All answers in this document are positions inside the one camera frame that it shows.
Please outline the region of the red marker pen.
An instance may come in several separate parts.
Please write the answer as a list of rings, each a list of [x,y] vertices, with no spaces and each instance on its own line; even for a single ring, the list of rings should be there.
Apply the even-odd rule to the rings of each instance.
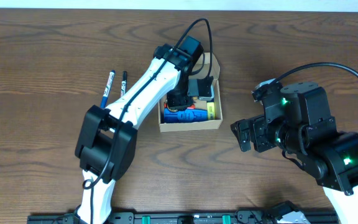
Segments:
[[[189,109],[189,110],[193,110],[195,108],[196,108],[195,105],[191,105],[191,106],[187,107],[187,109]]]

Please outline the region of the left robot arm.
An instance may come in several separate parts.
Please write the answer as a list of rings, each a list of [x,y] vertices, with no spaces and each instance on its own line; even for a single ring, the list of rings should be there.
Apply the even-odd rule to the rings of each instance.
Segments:
[[[75,223],[107,222],[114,186],[134,159],[140,125],[165,95],[173,95],[175,107],[188,107],[189,77],[203,52],[198,42],[157,47],[149,67],[130,90],[115,102],[93,105],[85,113],[75,147],[84,177]]]

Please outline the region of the yellow highlighter pen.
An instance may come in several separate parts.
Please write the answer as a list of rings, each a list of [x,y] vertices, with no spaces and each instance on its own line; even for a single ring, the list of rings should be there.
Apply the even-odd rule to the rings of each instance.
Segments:
[[[216,113],[215,113],[214,102],[207,102],[206,106],[207,106],[208,120],[215,120]]]

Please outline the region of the blue utility knife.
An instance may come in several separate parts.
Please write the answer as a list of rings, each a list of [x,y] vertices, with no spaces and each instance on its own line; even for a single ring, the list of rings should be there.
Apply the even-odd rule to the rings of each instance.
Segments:
[[[208,112],[199,109],[186,109],[184,111],[171,112],[164,109],[163,121],[165,123],[194,123],[208,120]]]

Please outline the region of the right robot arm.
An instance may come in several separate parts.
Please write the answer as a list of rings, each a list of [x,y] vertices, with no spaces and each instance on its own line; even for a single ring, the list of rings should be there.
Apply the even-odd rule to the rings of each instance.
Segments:
[[[341,223],[358,223],[358,133],[338,131],[323,87],[314,82],[262,85],[253,92],[264,112],[231,124],[243,152],[275,147],[312,176]]]

